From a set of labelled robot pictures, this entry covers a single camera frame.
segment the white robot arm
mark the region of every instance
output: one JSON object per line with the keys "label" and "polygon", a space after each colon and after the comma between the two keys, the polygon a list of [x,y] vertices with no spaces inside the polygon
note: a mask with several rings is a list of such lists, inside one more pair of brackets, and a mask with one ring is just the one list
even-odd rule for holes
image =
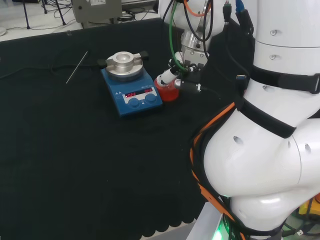
{"label": "white robot arm", "polygon": [[[190,14],[189,11],[187,11],[188,18],[190,25],[193,29],[193,31],[196,33],[196,35],[203,39],[203,26],[204,26],[204,13],[206,11],[207,3],[210,2],[210,0],[193,0],[188,1],[188,7],[199,16],[194,16]],[[230,0],[231,4],[235,4],[236,0]],[[159,14],[163,18],[165,15],[164,22],[169,23],[171,16],[172,16],[172,8],[173,4],[171,4],[171,0],[161,0],[159,2]],[[244,3],[249,3],[248,11],[250,11],[250,16],[252,19],[252,23],[255,26],[257,24],[257,0],[245,0]],[[173,16],[173,23],[174,26],[180,29],[183,29],[184,32],[181,36],[181,52],[179,52],[179,56],[181,56],[182,59],[180,59],[180,62],[183,64],[195,64],[199,68],[202,68],[204,65],[206,65],[208,59],[206,57],[209,56],[208,53],[206,53],[206,49],[209,48],[211,39],[213,36],[219,34],[224,29],[225,20],[224,15],[222,12],[223,6],[225,4],[224,0],[214,0],[213,1],[213,27],[212,31],[210,33],[210,21],[211,21],[211,8],[208,10],[207,16],[206,16],[206,28],[205,28],[205,35],[208,38],[207,41],[205,41],[205,46],[202,40],[197,39],[195,35],[192,33],[188,21],[186,19],[186,10],[184,8],[183,3],[178,3],[177,7],[175,9],[175,13]],[[233,11],[231,14],[231,18],[238,23],[238,19],[236,17],[236,11]],[[175,79],[169,77],[166,78],[166,75],[171,75],[170,72],[172,70],[168,69],[163,74],[159,75],[157,78],[157,83],[159,86],[161,85],[161,80],[163,82],[166,82],[166,84],[169,84],[171,81],[174,81]]]}
{"label": "white robot arm", "polygon": [[[160,1],[162,16],[169,2]],[[188,1],[200,13],[205,3]],[[224,3],[214,1],[212,35],[224,27]],[[220,195],[231,197],[232,212],[247,228],[271,231],[320,192],[320,120],[308,119],[320,109],[320,1],[244,3],[251,8],[256,31],[256,74],[242,99],[252,107],[248,114],[238,106],[211,137],[203,164],[210,185]],[[190,21],[194,29],[201,25],[200,17],[190,16]],[[183,4],[177,7],[174,22],[189,30]],[[186,51],[190,46],[184,45]],[[281,134],[284,129],[289,129],[288,136]]]}

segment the floor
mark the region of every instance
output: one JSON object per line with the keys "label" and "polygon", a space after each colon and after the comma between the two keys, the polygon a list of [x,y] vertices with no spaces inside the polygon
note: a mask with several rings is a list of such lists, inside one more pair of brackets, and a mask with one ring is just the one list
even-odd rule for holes
{"label": "floor", "polygon": [[[69,4],[70,0],[59,0],[59,4]],[[56,8],[47,5],[46,9],[49,11],[44,13],[42,2],[40,3],[26,3],[26,12],[31,29],[27,29],[26,17],[24,7],[20,2],[12,2],[11,0],[0,0],[0,27],[7,29],[5,35],[0,36],[1,41],[8,41],[13,39],[53,34],[66,32],[68,30],[82,29],[82,25],[75,20],[72,9],[62,9],[65,26],[59,17],[59,12],[55,13]],[[137,13],[135,18],[137,21],[150,18],[158,18],[158,14],[150,10],[149,13]],[[100,26],[100,24],[90,24],[89,27]]]}

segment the red led display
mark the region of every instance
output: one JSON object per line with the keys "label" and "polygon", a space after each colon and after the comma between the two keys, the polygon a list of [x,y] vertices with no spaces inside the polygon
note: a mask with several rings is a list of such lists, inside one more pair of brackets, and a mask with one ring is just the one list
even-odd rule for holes
{"label": "red led display", "polygon": [[142,89],[142,90],[139,90],[139,91],[133,91],[133,92],[129,92],[127,94],[125,94],[125,97],[126,98],[131,98],[133,96],[136,96],[136,95],[139,95],[139,94],[145,94],[145,93],[149,93],[149,92],[152,92],[152,88],[146,88],[146,89]]}

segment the table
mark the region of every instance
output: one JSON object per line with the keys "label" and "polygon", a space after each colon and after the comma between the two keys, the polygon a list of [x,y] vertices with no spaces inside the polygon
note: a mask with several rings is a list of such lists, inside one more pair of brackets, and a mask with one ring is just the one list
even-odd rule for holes
{"label": "table", "polygon": [[[248,68],[252,52],[233,28],[230,50]],[[87,50],[85,65],[146,50],[144,67],[156,78],[171,56],[164,30],[148,19],[1,42],[0,76],[76,65]],[[212,43],[210,61],[240,74],[223,36]],[[73,69],[0,79],[2,239],[137,240],[197,218],[205,200],[188,169],[189,139],[232,101],[232,84],[209,66],[201,83],[222,99],[181,93],[161,109],[119,118],[100,71],[82,67],[66,84]]]}

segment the orange cable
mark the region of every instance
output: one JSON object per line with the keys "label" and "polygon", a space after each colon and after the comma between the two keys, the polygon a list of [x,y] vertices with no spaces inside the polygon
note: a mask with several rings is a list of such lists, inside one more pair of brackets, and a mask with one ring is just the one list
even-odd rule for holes
{"label": "orange cable", "polygon": [[199,14],[199,13],[193,12],[193,11],[191,10],[191,8],[189,7],[187,0],[183,0],[183,3],[184,3],[186,9],[189,11],[189,13],[190,13],[191,15],[193,15],[193,16],[195,16],[195,17],[203,17],[203,16],[205,15],[204,13]]}
{"label": "orange cable", "polygon": [[[200,132],[202,132],[203,130],[207,129],[208,127],[210,127],[214,122],[216,122],[219,118],[223,117],[226,113],[228,113],[231,109],[233,109],[235,106],[235,103],[231,103],[226,109],[224,109],[222,112],[220,112],[217,116],[215,116],[210,122],[208,122],[202,129]],[[200,136],[202,133],[199,133],[199,135],[194,139],[193,144],[195,145],[197,143],[197,141],[199,140]],[[190,149],[190,160],[192,165],[194,164],[194,151],[192,150],[192,148]],[[194,173],[194,171],[192,171],[192,175],[193,177],[199,182],[198,177],[196,176],[196,174]],[[232,221],[235,222],[235,219],[232,217],[232,215],[230,214],[230,212],[224,208],[224,206],[222,206],[211,194],[210,192],[205,189],[200,183],[198,183],[200,189],[201,189],[201,194],[221,213],[221,214],[225,214],[227,215]],[[242,240],[246,240],[246,237],[240,233]]]}
{"label": "orange cable", "polygon": [[[202,132],[203,130],[207,129],[208,127],[210,127],[215,121],[217,121],[219,118],[221,118],[222,116],[224,116],[227,112],[229,112],[231,109],[233,109],[235,106],[235,103],[231,103],[225,110],[223,110],[222,112],[220,112],[217,116],[215,116],[210,122],[208,122],[201,130],[200,132]],[[193,141],[193,145],[196,145],[197,141],[199,140],[199,138],[201,137],[200,133]]]}

